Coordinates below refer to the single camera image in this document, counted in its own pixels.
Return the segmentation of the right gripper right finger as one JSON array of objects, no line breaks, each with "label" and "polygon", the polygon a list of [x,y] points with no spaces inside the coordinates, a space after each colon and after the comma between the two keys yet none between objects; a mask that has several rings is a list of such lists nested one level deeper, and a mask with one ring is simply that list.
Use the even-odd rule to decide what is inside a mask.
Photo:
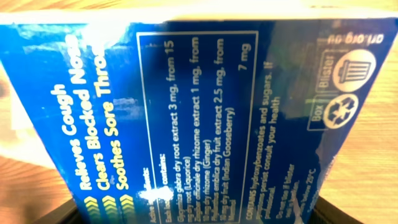
[{"label": "right gripper right finger", "polygon": [[336,206],[332,205],[323,197],[319,197],[313,212],[307,222],[308,224],[363,224]]}]

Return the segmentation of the blue lozenge box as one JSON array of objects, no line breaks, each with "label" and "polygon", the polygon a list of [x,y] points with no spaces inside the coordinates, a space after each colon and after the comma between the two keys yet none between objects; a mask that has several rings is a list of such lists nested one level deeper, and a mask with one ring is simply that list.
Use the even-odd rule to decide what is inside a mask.
[{"label": "blue lozenge box", "polygon": [[1,15],[1,65],[85,223],[308,223],[397,15]]}]

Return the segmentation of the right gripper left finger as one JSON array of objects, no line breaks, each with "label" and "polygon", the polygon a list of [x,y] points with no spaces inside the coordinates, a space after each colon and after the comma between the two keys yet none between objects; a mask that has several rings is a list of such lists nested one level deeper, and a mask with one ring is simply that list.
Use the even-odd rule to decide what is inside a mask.
[{"label": "right gripper left finger", "polygon": [[81,215],[73,199],[44,215],[33,224],[81,224]]}]

